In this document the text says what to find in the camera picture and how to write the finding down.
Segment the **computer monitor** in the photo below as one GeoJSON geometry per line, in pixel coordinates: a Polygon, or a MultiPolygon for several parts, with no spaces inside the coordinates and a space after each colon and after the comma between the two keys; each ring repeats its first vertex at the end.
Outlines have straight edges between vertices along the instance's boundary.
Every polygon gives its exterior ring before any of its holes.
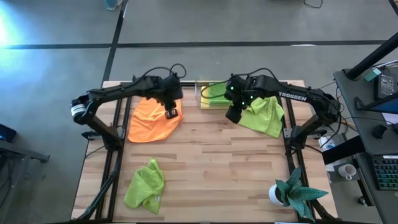
{"type": "Polygon", "coordinates": [[[398,92],[374,101],[368,105],[362,105],[360,108],[357,108],[357,110],[398,114],[398,92]]]}

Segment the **desk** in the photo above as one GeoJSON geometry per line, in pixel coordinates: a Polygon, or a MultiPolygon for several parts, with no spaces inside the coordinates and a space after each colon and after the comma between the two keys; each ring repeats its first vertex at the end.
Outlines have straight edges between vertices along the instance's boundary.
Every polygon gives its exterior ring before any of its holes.
{"type": "MultiPolygon", "coordinates": [[[[290,83],[303,86],[303,81],[290,83]]],[[[104,82],[104,87],[117,84],[119,82],[104,82]]],[[[297,221],[291,207],[278,207],[268,198],[268,190],[275,184],[275,179],[289,178],[282,135],[274,139],[233,124],[225,118],[226,110],[201,110],[194,87],[184,87],[183,94],[182,122],[166,140],[145,144],[126,140],[113,221],[297,221]],[[151,157],[157,159],[165,175],[165,189],[158,215],[142,207],[130,209],[123,202],[134,172],[146,166],[151,157]]],[[[138,97],[133,98],[132,109],[139,100],[138,97]]],[[[115,106],[115,102],[103,104],[97,116],[109,124],[113,120],[115,106]]],[[[311,117],[308,104],[295,101],[293,108],[298,124],[311,117]]],[[[316,140],[309,140],[307,144],[318,146],[316,140]]],[[[87,153],[102,145],[100,140],[90,142],[87,153]]],[[[85,160],[72,218],[81,215],[98,193],[105,157],[106,152],[102,150],[85,160]]],[[[322,155],[306,149],[303,150],[303,157],[310,186],[331,192],[322,155]]],[[[109,194],[110,190],[104,203],[103,216],[108,211],[109,194]]],[[[319,202],[336,217],[331,193],[320,198],[319,202]]]]}
{"type": "MultiPolygon", "coordinates": [[[[392,72],[398,72],[397,68],[390,68],[392,72]]],[[[334,74],[336,83],[341,90],[347,108],[352,117],[374,118],[384,120],[382,114],[370,111],[357,111],[354,106],[354,97],[358,96],[364,104],[368,104],[373,100],[373,84],[364,80],[352,82],[345,77],[344,72],[336,72],[334,74]]],[[[395,191],[377,190],[373,177],[373,167],[369,161],[368,154],[397,154],[398,135],[389,128],[383,135],[383,139],[376,139],[371,135],[371,130],[378,124],[386,125],[383,121],[371,121],[367,119],[353,118],[359,136],[356,137],[362,142],[361,146],[367,152],[355,155],[355,159],[362,173],[362,182],[366,190],[370,193],[381,219],[384,224],[397,223],[397,207],[398,197],[395,191]]]]}

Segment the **green leaves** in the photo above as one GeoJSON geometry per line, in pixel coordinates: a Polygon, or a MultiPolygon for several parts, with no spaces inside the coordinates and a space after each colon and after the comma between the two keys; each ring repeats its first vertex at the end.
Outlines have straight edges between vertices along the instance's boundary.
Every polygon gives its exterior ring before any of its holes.
{"type": "Polygon", "coordinates": [[[293,187],[301,177],[301,167],[296,168],[293,172],[290,178],[286,181],[286,184],[288,184],[290,187],[293,187]]]}
{"type": "Polygon", "coordinates": [[[301,168],[298,167],[292,172],[292,175],[286,182],[282,180],[275,180],[275,182],[280,191],[284,203],[283,206],[287,207],[291,205],[301,217],[306,216],[315,222],[311,210],[305,201],[323,197],[328,194],[328,192],[311,187],[302,187],[300,178],[301,168]]]}
{"type": "Polygon", "coordinates": [[[290,205],[296,210],[296,212],[303,217],[304,216],[304,202],[300,200],[294,200],[291,197],[287,196],[290,205]]]}
{"type": "Polygon", "coordinates": [[[306,203],[303,203],[303,204],[304,204],[304,216],[308,217],[313,222],[315,222],[315,219],[313,218],[313,216],[311,214],[310,208],[308,207],[308,205],[306,203]]]}
{"type": "Polygon", "coordinates": [[[280,197],[282,198],[282,201],[284,203],[284,207],[288,207],[288,201],[286,199],[286,195],[288,192],[291,191],[290,186],[288,184],[286,184],[285,182],[283,182],[282,180],[275,180],[276,182],[276,186],[278,187],[279,191],[280,191],[280,197]]]}
{"type": "Polygon", "coordinates": [[[328,192],[311,187],[296,187],[289,192],[289,197],[294,200],[315,200],[322,196],[325,196],[328,192]]]}

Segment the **orange cloth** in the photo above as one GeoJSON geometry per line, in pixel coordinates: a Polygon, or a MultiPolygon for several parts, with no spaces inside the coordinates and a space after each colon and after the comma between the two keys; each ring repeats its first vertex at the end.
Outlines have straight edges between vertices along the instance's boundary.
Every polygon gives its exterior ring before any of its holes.
{"type": "Polygon", "coordinates": [[[182,119],[181,100],[175,104],[178,116],[166,119],[164,106],[153,98],[143,98],[131,115],[129,140],[151,142],[167,138],[182,119]]]}

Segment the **white pot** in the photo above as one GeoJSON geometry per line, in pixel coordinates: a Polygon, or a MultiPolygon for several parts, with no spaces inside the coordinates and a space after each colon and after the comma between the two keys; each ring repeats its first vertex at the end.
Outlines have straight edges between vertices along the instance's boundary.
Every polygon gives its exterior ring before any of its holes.
{"type": "Polygon", "coordinates": [[[274,185],[269,189],[269,192],[268,192],[269,200],[271,200],[271,202],[274,203],[274,204],[276,204],[276,205],[283,206],[284,203],[281,202],[281,201],[279,201],[278,198],[276,197],[276,189],[277,189],[276,184],[274,184],[274,185]]]}

